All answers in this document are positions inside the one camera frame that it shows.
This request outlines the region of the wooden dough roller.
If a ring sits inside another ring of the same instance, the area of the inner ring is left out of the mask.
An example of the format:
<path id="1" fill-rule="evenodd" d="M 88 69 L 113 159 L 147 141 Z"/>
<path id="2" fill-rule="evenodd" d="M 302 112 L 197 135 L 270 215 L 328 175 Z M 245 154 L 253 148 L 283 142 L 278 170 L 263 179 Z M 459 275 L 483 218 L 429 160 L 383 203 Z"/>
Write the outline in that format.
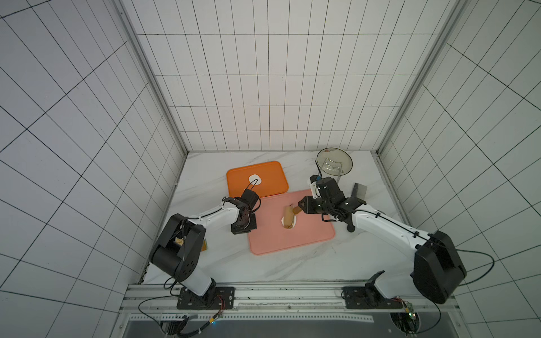
<path id="1" fill-rule="evenodd" d="M 299 206 L 286 206 L 284 208 L 284 214 L 283 217 L 285 218 L 285 222 L 288 223 L 288 218 L 291 218 L 293 215 L 297 216 L 301 212 L 301 208 Z"/>

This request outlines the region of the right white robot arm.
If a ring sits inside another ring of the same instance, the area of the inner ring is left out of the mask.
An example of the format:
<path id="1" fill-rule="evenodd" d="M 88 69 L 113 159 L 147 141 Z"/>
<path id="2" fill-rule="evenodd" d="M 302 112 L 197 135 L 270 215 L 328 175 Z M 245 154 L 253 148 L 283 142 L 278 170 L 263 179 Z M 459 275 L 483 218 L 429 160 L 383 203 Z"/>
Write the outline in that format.
<path id="1" fill-rule="evenodd" d="M 439 230 L 418 230 L 387 217 L 356 195 L 359 184 L 346 197 L 332 177 L 313 175 L 309 183 L 311 194 L 298 203 L 304 213 L 319 214 L 325 222 L 343 222 L 348 232 L 369 232 L 409 260 L 395 270 L 378 271 L 366 282 L 375 297 L 424 297 L 444 304 L 466 278 L 466 269 L 449 235 Z"/>

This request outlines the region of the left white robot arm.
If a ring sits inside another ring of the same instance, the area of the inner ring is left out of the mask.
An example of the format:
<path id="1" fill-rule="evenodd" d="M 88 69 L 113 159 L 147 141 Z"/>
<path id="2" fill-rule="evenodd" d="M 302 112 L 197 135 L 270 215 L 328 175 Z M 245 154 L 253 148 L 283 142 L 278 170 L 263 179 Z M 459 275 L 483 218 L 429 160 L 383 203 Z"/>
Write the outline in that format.
<path id="1" fill-rule="evenodd" d="M 216 282 L 198 267 L 208 229 L 228 226 L 234 235 L 257 228 L 261 198 L 251 189 L 240 197 L 225 197 L 221 204 L 199 215 L 172 215 L 149 253 L 151 264 L 200 299 L 214 298 Z"/>

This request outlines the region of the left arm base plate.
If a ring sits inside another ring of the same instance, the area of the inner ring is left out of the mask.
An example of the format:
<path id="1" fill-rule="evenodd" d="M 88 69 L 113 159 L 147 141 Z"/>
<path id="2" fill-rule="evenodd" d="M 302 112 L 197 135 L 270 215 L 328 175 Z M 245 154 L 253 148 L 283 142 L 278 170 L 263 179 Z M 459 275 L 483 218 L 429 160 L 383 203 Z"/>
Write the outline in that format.
<path id="1" fill-rule="evenodd" d="M 197 296 L 186 287 L 180 289 L 178 310 L 230 310 L 235 301 L 235 287 L 212 287 L 204 296 Z"/>

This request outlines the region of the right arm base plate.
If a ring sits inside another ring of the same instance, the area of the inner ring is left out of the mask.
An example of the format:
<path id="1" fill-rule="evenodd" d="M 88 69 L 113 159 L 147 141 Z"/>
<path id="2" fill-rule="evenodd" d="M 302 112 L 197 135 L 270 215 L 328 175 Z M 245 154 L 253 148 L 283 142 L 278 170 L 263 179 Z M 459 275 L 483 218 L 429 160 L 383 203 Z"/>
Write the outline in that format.
<path id="1" fill-rule="evenodd" d="M 374 274 L 364 286 L 343 287 L 341 297 L 346 309 L 357 310 L 397 310 L 403 309 L 403 303 L 396 299 L 385 298 L 375 286 L 376 280 L 384 270 Z"/>

